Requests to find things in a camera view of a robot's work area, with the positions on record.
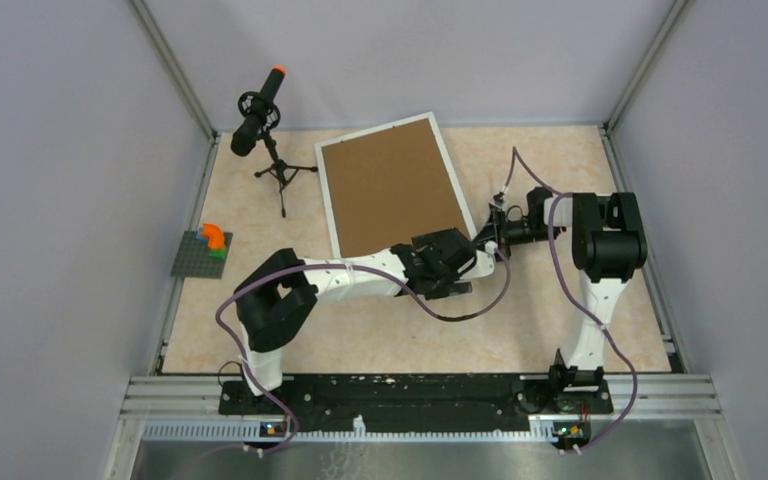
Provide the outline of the orange curved toy block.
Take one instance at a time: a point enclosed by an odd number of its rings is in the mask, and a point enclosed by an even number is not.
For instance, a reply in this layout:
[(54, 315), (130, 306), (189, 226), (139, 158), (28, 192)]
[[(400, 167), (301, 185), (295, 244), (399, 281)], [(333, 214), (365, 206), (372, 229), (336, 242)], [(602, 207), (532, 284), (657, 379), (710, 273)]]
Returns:
[(204, 243), (208, 249), (217, 249), (226, 246), (226, 237), (224, 231), (217, 225), (203, 223), (199, 228), (206, 239)]

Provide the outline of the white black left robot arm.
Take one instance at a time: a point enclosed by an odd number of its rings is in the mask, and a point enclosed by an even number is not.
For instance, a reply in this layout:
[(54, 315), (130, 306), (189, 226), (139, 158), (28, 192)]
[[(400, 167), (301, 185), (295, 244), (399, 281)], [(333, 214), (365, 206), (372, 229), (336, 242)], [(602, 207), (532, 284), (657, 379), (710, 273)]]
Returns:
[(469, 278), (494, 270), (495, 240), (470, 240), (456, 228), (349, 258), (303, 258), (292, 248), (273, 253), (235, 290), (233, 303), (246, 337), (243, 401), (257, 413), (279, 404), (281, 353), (319, 304), (362, 297), (430, 300), (470, 292)]

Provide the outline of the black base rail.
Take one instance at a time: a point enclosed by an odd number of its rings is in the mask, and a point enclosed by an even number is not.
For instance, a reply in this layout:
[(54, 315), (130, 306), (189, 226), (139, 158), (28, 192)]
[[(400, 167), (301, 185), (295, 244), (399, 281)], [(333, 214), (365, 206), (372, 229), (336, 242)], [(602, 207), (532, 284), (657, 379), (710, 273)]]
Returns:
[(614, 405), (606, 383), (555, 394), (545, 374), (292, 374), (263, 396), (227, 381), (218, 411), (297, 418), (303, 433), (346, 431), (356, 418), (371, 433), (490, 433), (526, 431), (533, 415), (611, 414)]

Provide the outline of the aluminium front rail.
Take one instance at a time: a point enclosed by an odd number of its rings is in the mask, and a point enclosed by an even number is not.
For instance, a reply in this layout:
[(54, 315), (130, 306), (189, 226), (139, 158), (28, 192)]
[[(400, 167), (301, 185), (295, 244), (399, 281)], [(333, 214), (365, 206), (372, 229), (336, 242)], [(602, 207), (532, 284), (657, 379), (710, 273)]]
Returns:
[(609, 375), (589, 407), (541, 375), (135, 377), (108, 479), (744, 479), (712, 379)]

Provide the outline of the black microphone tripod stand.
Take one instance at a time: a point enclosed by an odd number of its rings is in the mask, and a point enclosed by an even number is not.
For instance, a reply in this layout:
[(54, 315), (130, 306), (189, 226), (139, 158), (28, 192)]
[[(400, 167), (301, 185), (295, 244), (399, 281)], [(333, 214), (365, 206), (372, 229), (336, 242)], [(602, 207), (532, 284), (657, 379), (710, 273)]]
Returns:
[(291, 182), (295, 179), (299, 172), (311, 172), (318, 173), (319, 168), (317, 166), (300, 166), (288, 164), (283, 160), (277, 152), (277, 142), (272, 138), (270, 134), (262, 134), (259, 137), (269, 153), (272, 164), (262, 170), (256, 171), (253, 176), (260, 179), (264, 176), (271, 176), (278, 184), (278, 194), (280, 200), (280, 213), (282, 218), (287, 217), (287, 211), (285, 206), (284, 192)]

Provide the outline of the black microphone orange tip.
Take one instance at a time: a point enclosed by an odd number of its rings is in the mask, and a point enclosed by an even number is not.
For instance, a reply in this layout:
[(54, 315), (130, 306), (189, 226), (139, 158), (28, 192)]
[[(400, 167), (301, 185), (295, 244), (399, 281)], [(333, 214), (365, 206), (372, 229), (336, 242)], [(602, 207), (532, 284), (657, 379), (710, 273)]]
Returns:
[(232, 135), (231, 150), (234, 154), (245, 157), (255, 148), (258, 141), (266, 136), (274, 122), (275, 115), (280, 121), (280, 111), (275, 105), (275, 97), (286, 77), (286, 69), (274, 66), (258, 91), (245, 92), (238, 99), (238, 110), (243, 122)]

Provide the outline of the green toy block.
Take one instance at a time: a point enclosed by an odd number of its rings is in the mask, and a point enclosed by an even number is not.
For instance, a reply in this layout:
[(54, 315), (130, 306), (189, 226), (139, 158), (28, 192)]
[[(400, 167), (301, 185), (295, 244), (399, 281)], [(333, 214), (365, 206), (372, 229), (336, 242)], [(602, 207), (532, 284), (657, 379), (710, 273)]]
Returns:
[(208, 256), (213, 259), (225, 260), (228, 255), (228, 247), (223, 246), (217, 249), (208, 249)]

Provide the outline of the grey lego baseplate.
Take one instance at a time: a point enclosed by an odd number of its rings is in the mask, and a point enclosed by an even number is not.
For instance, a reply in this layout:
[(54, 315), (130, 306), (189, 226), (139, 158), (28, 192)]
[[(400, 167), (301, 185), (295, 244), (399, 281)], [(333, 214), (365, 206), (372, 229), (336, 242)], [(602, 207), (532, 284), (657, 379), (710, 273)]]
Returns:
[(228, 233), (226, 246), (228, 255), (225, 260), (213, 259), (208, 256), (205, 244), (199, 244), (194, 235), (197, 231), (187, 230), (182, 236), (175, 254), (170, 275), (175, 278), (221, 279), (230, 251), (233, 234)]

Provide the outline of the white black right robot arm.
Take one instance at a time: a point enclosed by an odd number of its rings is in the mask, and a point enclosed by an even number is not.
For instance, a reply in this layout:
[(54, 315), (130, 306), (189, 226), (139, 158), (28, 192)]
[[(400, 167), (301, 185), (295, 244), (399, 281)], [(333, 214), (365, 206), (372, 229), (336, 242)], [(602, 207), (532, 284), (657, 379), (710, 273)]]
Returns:
[(527, 194), (528, 211), (508, 217), (504, 194), (490, 202), (479, 239), (493, 240), (510, 254), (515, 245), (555, 240), (571, 233), (571, 257), (579, 271), (580, 296), (567, 338), (548, 373), (546, 397), (560, 412), (572, 412), (596, 392), (604, 378), (604, 351), (619, 297), (648, 257), (637, 197), (573, 193), (556, 201), (544, 187)]

